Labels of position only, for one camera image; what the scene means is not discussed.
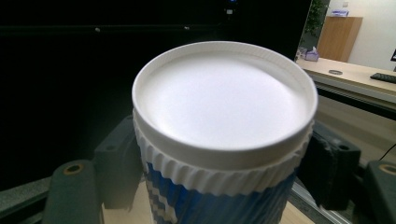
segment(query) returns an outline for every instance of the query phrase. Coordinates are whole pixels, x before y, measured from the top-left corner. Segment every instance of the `black panel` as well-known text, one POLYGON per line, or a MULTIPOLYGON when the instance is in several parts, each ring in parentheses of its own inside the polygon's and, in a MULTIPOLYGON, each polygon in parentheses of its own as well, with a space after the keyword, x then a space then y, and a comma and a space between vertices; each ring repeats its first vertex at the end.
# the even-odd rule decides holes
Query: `black panel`
POLYGON ((138 71, 168 49, 234 40, 293 59, 309 6, 310 0, 278 7, 259 0, 2 1, 0 190, 91 159, 131 114, 138 71))

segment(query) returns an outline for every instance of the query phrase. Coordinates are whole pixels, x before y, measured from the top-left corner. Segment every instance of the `white wall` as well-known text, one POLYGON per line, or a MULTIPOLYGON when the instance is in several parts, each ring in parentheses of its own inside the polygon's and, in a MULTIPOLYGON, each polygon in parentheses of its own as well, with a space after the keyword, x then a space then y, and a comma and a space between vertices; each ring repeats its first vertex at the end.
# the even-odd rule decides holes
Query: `white wall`
POLYGON ((390 57, 396 49, 396 0, 331 0, 333 9, 347 9, 350 17, 363 17, 349 63, 393 71, 390 57))

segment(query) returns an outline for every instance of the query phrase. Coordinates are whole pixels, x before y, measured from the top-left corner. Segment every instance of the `cup lid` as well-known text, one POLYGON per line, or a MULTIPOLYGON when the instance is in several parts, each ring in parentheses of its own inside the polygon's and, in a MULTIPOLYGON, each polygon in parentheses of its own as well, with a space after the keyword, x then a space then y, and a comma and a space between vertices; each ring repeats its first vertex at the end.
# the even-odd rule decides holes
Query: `cup lid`
POLYGON ((292 138, 312 120, 318 99, 312 79, 290 59, 246 43, 208 41, 146 64, 133 102, 150 141, 173 147, 164 151, 234 154, 292 138))

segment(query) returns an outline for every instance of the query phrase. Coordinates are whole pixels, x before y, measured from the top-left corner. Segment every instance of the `tissue box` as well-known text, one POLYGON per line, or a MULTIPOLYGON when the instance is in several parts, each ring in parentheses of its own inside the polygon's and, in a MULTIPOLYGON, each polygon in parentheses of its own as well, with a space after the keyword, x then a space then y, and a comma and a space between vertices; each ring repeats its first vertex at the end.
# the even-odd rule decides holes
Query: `tissue box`
POLYGON ((319 54, 318 54, 317 51, 314 51, 314 50, 308 51, 308 52, 305 54, 305 59, 306 59, 307 61, 317 62, 318 59, 319 59, 319 54))
POLYGON ((334 17, 347 17, 348 13, 349 13, 348 10, 336 9, 336 10, 332 11, 332 16, 334 16, 334 17))

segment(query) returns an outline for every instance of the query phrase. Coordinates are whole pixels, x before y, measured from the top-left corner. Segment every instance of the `keyboard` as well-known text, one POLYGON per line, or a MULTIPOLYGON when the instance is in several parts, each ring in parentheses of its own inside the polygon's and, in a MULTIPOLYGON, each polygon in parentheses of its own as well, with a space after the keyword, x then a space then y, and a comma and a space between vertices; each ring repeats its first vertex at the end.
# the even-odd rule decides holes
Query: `keyboard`
POLYGON ((370 76, 370 78, 396 84, 396 76, 392 76, 392 75, 375 73, 374 75, 370 76))

